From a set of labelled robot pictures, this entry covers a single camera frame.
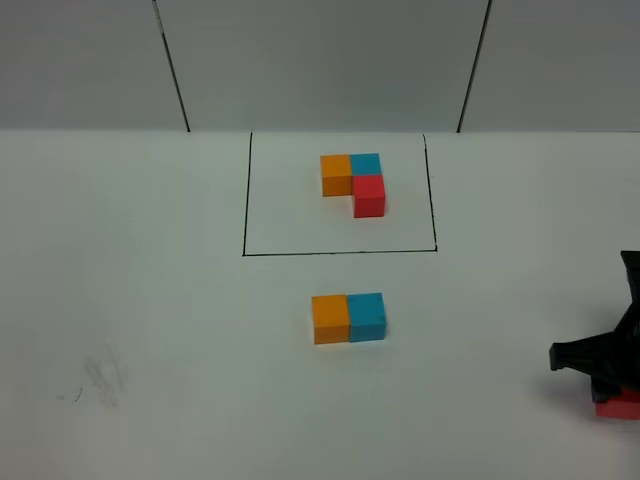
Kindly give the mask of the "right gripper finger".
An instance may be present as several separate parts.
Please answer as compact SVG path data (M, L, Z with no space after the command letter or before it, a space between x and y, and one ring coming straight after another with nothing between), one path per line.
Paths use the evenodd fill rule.
M639 384L639 337L608 332L580 340L553 343L552 371L569 368L615 385Z
M629 396L620 385L592 376L591 399L593 403L608 403L610 401L628 401Z

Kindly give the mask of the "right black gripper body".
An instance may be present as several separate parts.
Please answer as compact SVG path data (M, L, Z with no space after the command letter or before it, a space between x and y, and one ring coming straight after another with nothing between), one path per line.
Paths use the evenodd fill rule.
M626 350L639 349L639 252L623 250L621 258L626 269L631 303L615 328Z

